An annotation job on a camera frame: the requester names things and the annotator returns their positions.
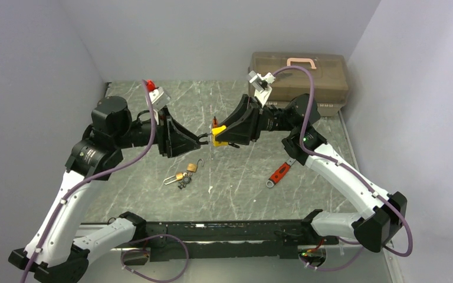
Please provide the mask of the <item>orange padlock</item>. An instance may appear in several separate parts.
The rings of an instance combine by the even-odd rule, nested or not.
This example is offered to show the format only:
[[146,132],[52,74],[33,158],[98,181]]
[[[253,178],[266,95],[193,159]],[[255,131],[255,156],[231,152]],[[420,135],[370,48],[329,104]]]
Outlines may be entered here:
[[211,129],[215,129],[215,128],[217,128],[217,127],[219,127],[219,122],[218,122],[217,117],[214,116],[213,119],[212,119],[212,126],[211,126]]

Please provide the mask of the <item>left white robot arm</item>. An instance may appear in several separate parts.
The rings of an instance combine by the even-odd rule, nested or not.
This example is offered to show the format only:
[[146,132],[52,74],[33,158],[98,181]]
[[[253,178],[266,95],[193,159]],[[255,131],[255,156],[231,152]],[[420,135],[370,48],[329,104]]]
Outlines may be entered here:
[[88,207],[106,186],[111,175],[127,168],[123,149],[157,145],[165,157],[199,149],[204,135],[195,135],[170,115],[165,104],[151,101],[150,119],[132,119],[127,101],[118,96],[99,101],[91,124],[74,145],[59,191],[41,227],[24,247],[11,252],[8,260],[25,275],[39,282],[78,282],[87,268],[111,249],[127,243],[141,246],[147,237],[146,221],[131,212],[111,224],[76,238]]

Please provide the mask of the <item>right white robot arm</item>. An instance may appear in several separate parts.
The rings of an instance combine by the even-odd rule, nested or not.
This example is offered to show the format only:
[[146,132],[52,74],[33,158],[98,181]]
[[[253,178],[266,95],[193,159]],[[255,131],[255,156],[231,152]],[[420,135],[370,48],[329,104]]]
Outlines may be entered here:
[[314,127],[320,115],[316,106],[306,112],[310,96],[302,94],[285,108],[262,106],[255,97],[244,94],[236,109],[221,123],[213,122],[215,146],[248,145],[262,131],[287,131],[284,150],[296,162],[317,172],[333,185],[357,210],[356,213],[330,213],[314,210],[303,220],[301,236],[315,245],[324,236],[357,241],[371,252],[379,252],[404,226],[406,197],[372,185],[351,167]]

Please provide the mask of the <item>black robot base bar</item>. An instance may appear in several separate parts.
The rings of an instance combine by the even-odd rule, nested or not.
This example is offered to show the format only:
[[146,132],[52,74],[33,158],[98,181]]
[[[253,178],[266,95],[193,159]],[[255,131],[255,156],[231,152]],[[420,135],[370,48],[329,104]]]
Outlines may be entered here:
[[119,245],[122,250],[145,249],[150,261],[171,259],[277,257],[296,259],[316,248],[321,253],[339,242],[318,236],[307,221],[148,222],[138,238]]

